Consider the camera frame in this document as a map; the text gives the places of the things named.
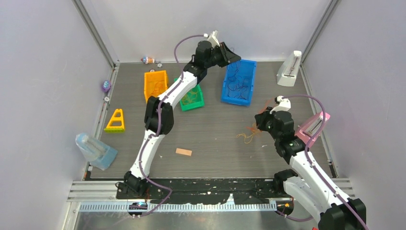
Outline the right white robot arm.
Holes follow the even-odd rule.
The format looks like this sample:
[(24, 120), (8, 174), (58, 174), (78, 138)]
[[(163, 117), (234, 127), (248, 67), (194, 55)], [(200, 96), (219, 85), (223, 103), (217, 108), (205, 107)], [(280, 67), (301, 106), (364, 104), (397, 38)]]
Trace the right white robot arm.
[(254, 117), (257, 129), (271, 135), (277, 153), (291, 167), (274, 175), (275, 194), (296, 199), (317, 221), (319, 230), (365, 230), (365, 204), (350, 198), (319, 167), (295, 134), (292, 115), (268, 107)]

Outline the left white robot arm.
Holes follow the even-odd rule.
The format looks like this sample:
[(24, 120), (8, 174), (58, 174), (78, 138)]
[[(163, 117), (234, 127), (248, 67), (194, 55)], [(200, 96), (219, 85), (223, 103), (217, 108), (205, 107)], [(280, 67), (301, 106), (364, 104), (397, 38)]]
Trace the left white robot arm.
[(142, 198), (149, 184), (149, 171), (162, 139), (174, 126), (174, 107), (191, 89), (207, 75), (209, 68), (226, 67), (241, 60), (241, 56), (231, 51), (224, 42), (213, 45), (200, 41), (191, 60), (181, 68), (181, 75), (161, 95), (150, 96), (144, 117), (145, 133), (137, 158), (123, 182), (116, 184), (119, 194), (130, 194)]

